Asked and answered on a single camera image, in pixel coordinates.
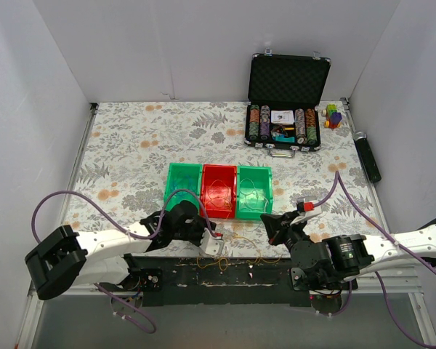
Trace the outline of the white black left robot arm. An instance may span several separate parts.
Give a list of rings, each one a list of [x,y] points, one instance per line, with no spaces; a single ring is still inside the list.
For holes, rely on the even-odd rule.
[[[73,285],[109,283],[131,291],[140,273],[124,259],[167,247],[173,240],[187,241],[203,253],[221,253],[223,240],[216,225],[199,215],[195,204],[181,201],[171,210],[155,212],[125,231],[73,231],[63,225],[27,254],[25,264],[40,300],[60,296]]]

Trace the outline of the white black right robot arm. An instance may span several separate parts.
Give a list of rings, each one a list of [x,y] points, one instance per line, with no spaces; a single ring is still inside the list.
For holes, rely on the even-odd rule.
[[[384,236],[355,234],[315,242],[304,227],[320,214],[316,208],[260,215],[269,244],[282,244],[289,251],[290,277],[297,291],[347,289],[347,282],[361,275],[414,264],[416,258],[402,246],[436,267],[436,219],[418,230],[395,235],[394,241]]]

